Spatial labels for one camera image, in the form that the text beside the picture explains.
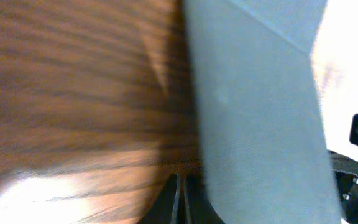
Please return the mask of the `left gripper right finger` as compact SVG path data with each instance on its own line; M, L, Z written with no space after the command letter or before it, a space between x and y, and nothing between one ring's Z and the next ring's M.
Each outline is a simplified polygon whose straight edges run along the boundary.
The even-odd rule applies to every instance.
M208 200L199 177L186 176L183 196L186 224L224 224Z

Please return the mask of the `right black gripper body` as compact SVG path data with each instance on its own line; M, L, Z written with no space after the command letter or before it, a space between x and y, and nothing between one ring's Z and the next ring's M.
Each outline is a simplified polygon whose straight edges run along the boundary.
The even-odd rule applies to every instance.
M336 178L339 199L343 210L343 219L358 224L358 162L329 151Z

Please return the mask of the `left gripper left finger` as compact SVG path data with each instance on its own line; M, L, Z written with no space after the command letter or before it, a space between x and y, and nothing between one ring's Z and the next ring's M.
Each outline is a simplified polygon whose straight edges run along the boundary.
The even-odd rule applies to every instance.
M177 224L180 185L180 176L170 175L152 206L137 224Z

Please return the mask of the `black gift box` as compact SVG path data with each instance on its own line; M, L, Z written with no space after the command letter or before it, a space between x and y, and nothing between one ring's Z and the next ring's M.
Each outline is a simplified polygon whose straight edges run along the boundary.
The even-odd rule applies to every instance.
M310 53L324 1L183 3L209 200L225 223L341 221Z

